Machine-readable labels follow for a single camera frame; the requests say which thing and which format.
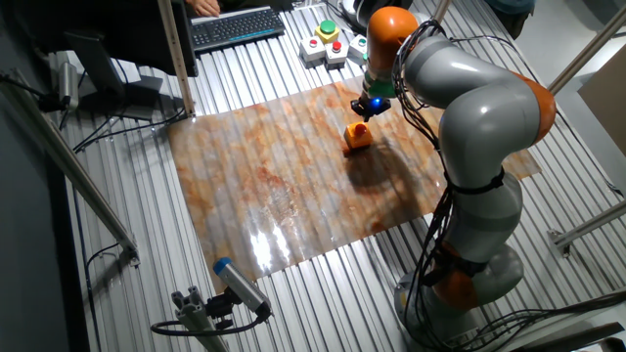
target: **orange block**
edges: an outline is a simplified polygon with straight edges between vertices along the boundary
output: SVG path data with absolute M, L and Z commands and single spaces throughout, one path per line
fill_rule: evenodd
M 350 149 L 368 147 L 374 142 L 367 122 L 355 122 L 345 126 L 343 137 Z

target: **red button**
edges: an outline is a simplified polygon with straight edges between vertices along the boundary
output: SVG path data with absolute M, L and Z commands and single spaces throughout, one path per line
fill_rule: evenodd
M 358 125 L 354 126 L 354 134 L 356 134 L 357 136 L 364 135 L 367 131 L 368 127 L 363 123 L 359 123 Z

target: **white box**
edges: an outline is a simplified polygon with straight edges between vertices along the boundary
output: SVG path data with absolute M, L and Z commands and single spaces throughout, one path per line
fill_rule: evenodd
M 342 67 L 345 64 L 345 59 L 347 57 L 348 57 L 347 45 L 339 41 L 326 44 L 326 67 L 327 69 Z
M 352 41 L 350 42 L 348 54 L 353 56 L 355 59 L 360 60 L 361 62 L 365 62 L 364 55 L 368 54 L 367 39 L 361 34 L 355 36 L 354 39 L 352 39 Z
M 322 43 L 322 39 L 317 35 L 302 39 L 300 41 L 300 56 L 306 63 L 324 59 L 326 48 L 324 43 Z

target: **metal slotted surface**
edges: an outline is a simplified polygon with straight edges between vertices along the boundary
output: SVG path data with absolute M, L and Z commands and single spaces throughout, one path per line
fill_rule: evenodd
M 431 14 L 435 6 L 434 1 L 418 1 L 412 10 Z M 362 68 L 352 62 L 328 72 L 322 66 L 305 69 L 296 57 L 298 40 L 329 16 L 322 6 L 284 13 L 286 35 L 202 55 L 198 60 L 201 74 L 190 79 L 197 114 L 248 107 L 362 75 Z M 505 36 L 482 0 L 455 1 L 444 27 L 455 37 Z M 352 35 L 342 32 L 340 38 L 347 42 Z M 472 41 L 460 45 L 481 59 L 530 75 L 501 44 Z M 163 94 L 180 96 L 175 77 L 148 68 L 141 71 L 165 79 Z M 163 103 L 162 108 L 165 112 L 155 120 L 180 107 Z M 71 146 L 104 121 L 81 117 L 71 118 L 64 131 Z M 109 126 L 119 131 L 144 123 L 113 118 Z M 523 259 L 525 277 L 504 298 L 475 310 L 479 325 L 513 310 L 562 307 L 624 286 L 626 243 L 621 235 L 626 227 L 622 220 L 577 240 L 568 259 L 560 258 L 549 246 L 547 230 L 571 229 L 618 202 L 573 133 L 558 118 L 551 133 L 530 149 L 543 172 L 522 181 L 524 212 L 508 242 Z M 92 145 L 79 158 L 140 246 L 138 268 L 116 264 L 117 248 L 90 267 L 102 350 L 200 351 L 192 338 L 150 332 L 150 324 L 174 319 L 171 292 L 195 285 L 205 298 L 214 294 L 164 131 L 147 128 L 118 135 Z M 82 262 L 79 224 L 87 256 L 113 244 L 113 238 L 81 197 L 74 207 L 69 189 L 76 255 Z M 424 220 L 406 223 L 258 280 L 272 301 L 275 317 L 267 325 L 227 336 L 231 350 L 410 349 L 391 295 L 400 277 L 415 266 L 424 225 Z M 82 271 L 80 279 L 85 283 Z M 83 291 L 92 350 L 98 350 L 85 284 Z M 236 309 L 236 326 L 252 320 L 246 308 Z

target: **green button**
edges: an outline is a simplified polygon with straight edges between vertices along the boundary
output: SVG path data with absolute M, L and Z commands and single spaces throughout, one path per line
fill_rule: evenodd
M 335 23 L 328 20 L 322 21 L 320 23 L 320 30 L 322 30 L 322 33 L 324 34 L 333 34 L 335 31 Z

